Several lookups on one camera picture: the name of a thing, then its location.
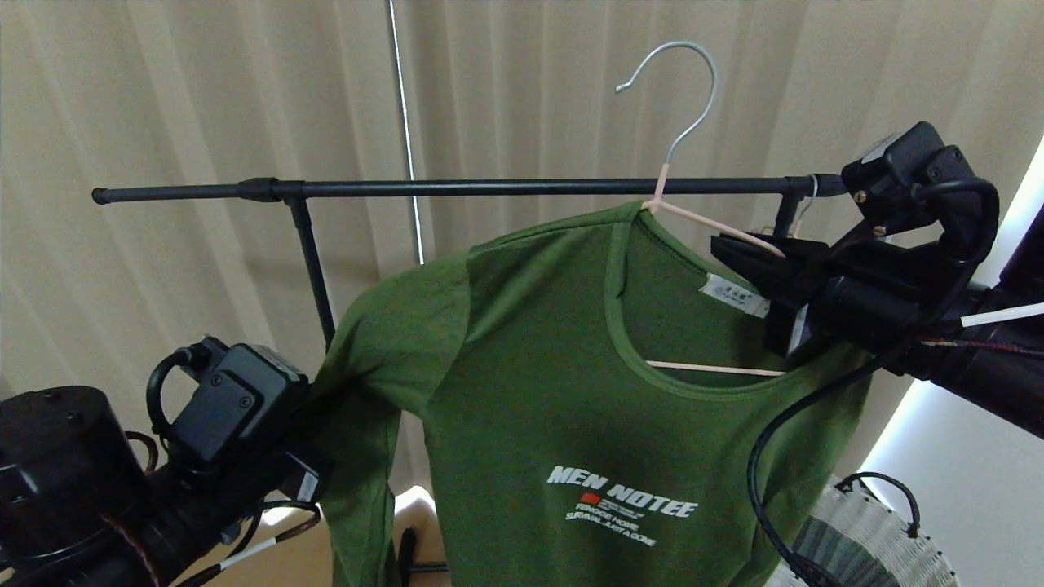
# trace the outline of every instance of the shirt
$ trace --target shirt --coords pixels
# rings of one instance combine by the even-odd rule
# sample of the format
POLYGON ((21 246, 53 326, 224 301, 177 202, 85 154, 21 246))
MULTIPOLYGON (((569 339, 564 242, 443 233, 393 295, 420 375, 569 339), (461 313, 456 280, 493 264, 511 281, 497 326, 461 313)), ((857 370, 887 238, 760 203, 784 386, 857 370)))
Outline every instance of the shirt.
MULTIPOLYGON (((314 382, 345 395, 319 433, 337 463, 322 502, 335 584, 398 584, 386 482, 401 409, 424 422, 455 586, 763 584, 779 557, 746 496, 754 441, 865 355, 845 344, 768 353, 762 319, 702 291, 712 274, 753 290, 633 203, 498 238, 363 294, 314 382)), ((764 451, 760 489, 784 539, 829 479, 867 388, 804 410, 764 451)))

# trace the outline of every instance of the black basket handle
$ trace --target black basket handle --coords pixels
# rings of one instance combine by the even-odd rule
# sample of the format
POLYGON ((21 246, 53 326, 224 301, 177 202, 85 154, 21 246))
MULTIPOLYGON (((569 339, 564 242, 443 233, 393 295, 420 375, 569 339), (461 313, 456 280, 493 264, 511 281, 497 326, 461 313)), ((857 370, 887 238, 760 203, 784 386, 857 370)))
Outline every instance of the black basket handle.
POLYGON ((909 536, 910 538, 917 538, 918 531, 921 530, 921 509, 918 508, 917 498, 914 497, 914 492, 910 491, 910 489, 905 485, 903 485, 902 482, 900 482, 899 479, 885 475, 884 473, 875 473, 874 471, 860 471, 858 473, 852 473, 851 475, 845 477, 844 479, 840 480, 840 483, 835 485, 834 488, 837 489, 838 491, 848 493, 849 491, 852 491, 852 484, 855 483, 857 479, 861 479, 863 477, 873 477, 876 479, 888 482, 889 484, 899 488, 899 491, 903 492, 903 495, 906 496, 906 501, 908 501, 910 504, 910 514, 914 518, 914 521, 911 521, 910 525, 906 529, 906 536, 909 536))

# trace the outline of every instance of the hanger hook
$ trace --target hanger hook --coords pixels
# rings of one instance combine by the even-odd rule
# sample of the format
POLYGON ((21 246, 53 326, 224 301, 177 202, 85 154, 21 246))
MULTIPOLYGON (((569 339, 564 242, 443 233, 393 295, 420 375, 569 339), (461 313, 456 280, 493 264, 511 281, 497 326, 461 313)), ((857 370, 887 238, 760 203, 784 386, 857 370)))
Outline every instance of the hanger hook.
POLYGON ((652 49, 652 51, 649 54, 645 55, 645 58, 642 60, 642 63, 638 64, 638 69, 636 69, 635 72, 631 74, 631 79, 627 79, 623 84, 620 84, 619 86, 616 87, 617 94, 630 88, 631 85, 635 83, 635 79, 638 78, 638 74, 641 73, 642 69, 645 68, 645 64, 649 63, 649 60, 655 57, 657 53, 659 53, 660 51, 664 51, 672 47, 685 47, 687 49, 692 49, 693 51, 699 53, 699 55, 704 57, 704 61, 707 62, 707 67, 710 68, 711 70, 711 95, 710 97, 707 98, 707 105, 705 105, 704 111, 699 113, 699 118, 696 118, 695 122, 690 124, 689 127, 686 128, 685 131, 682 131, 682 134, 679 135, 677 139, 674 139, 674 142, 670 143, 670 148, 667 149, 667 158, 663 162, 664 165, 670 164, 670 159, 674 156, 674 149, 678 148, 678 144, 681 143, 682 139, 687 137, 689 133, 691 133, 696 126, 699 125, 701 122, 704 121, 704 118, 707 117, 707 113, 710 112, 711 110, 711 104, 714 103, 714 96, 717 94, 717 67, 714 65, 714 57, 712 57, 711 54, 707 51, 707 49, 703 48, 703 46, 692 43, 690 41, 670 41, 668 43, 660 45, 656 49, 652 49))

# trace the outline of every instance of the shirt neckline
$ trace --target shirt neckline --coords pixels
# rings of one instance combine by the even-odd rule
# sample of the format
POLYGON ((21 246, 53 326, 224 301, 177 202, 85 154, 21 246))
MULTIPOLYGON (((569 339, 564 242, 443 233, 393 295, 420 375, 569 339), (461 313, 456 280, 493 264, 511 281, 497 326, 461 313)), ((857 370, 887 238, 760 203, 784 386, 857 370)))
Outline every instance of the shirt neckline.
MULTIPOLYGON (((823 353, 823 355, 810 360, 808 363, 788 371, 785 375, 767 378, 764 381, 758 381, 746 385, 726 388, 707 386, 682 381, 663 373, 655 367, 649 366, 645 362, 645 358, 638 354, 638 351, 631 343, 631 338, 627 336, 623 321, 623 301, 620 296, 625 280, 627 244, 631 241, 631 234, 635 225, 637 222, 642 222, 643 228, 647 229, 656 239, 667 246, 670 251, 670 253, 667 254, 678 256, 683 262, 690 265, 690 267, 694 269, 694 274, 698 276, 707 276, 711 273, 717 274, 720 272, 714 269, 709 263, 707 263, 707 261, 702 259, 688 246, 674 238, 673 235, 671 235, 665 228, 663 228, 662 225, 660 225, 659 221, 657 221, 651 213, 646 210, 642 210, 640 202, 626 204, 624 206, 631 207, 631 210, 628 210, 630 213, 626 214, 621 221, 614 224, 607 258, 603 296, 606 322, 609 327, 610 338, 613 342, 613 347, 615 348, 617 355, 619 355, 620 359, 631 369, 631 371, 644 379, 646 382, 661 391, 691 399, 714 401, 743 400, 770 393, 776 390, 787 389, 802 382, 807 382, 809 372, 813 370, 822 360, 826 360, 827 355, 832 355, 833 352, 831 351, 836 351, 836 348, 831 349, 831 351, 823 353)), ((744 283, 743 285, 753 289, 753 286, 750 286, 749 284, 744 283)), ((729 310, 740 311, 733 308, 729 308, 729 310)))

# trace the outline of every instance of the white wall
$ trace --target white wall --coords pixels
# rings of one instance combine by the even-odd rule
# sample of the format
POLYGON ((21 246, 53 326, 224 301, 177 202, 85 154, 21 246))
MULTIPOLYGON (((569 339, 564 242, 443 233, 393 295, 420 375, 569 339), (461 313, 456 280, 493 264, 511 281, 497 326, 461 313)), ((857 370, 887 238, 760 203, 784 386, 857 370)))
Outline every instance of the white wall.
MULTIPOLYGON (((1044 143, 975 280, 994 285, 1044 202, 1044 143)), ((862 466, 902 480, 964 585, 1044 585, 1044 440, 949 392, 917 382, 862 466)), ((903 496, 874 489, 909 519, 903 496)))

